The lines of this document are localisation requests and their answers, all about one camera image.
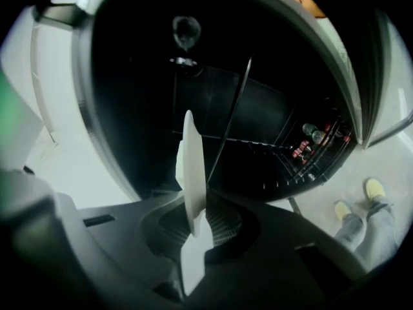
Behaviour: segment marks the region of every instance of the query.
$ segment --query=yellow shoe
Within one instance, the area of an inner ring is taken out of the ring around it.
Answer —
[[[336,212],[338,220],[341,222],[346,215],[352,213],[350,205],[345,201],[337,201],[334,206],[334,211]]]
[[[383,185],[374,178],[366,181],[366,193],[370,201],[374,201],[376,196],[386,196]]]

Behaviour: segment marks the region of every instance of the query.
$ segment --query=person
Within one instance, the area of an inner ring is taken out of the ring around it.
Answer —
[[[394,213],[385,197],[383,185],[370,178],[365,184],[369,210],[364,240],[359,244],[363,233],[363,221],[355,214],[346,201],[336,202],[334,210],[342,227],[335,239],[352,251],[371,270],[395,255],[398,247],[394,240]]]

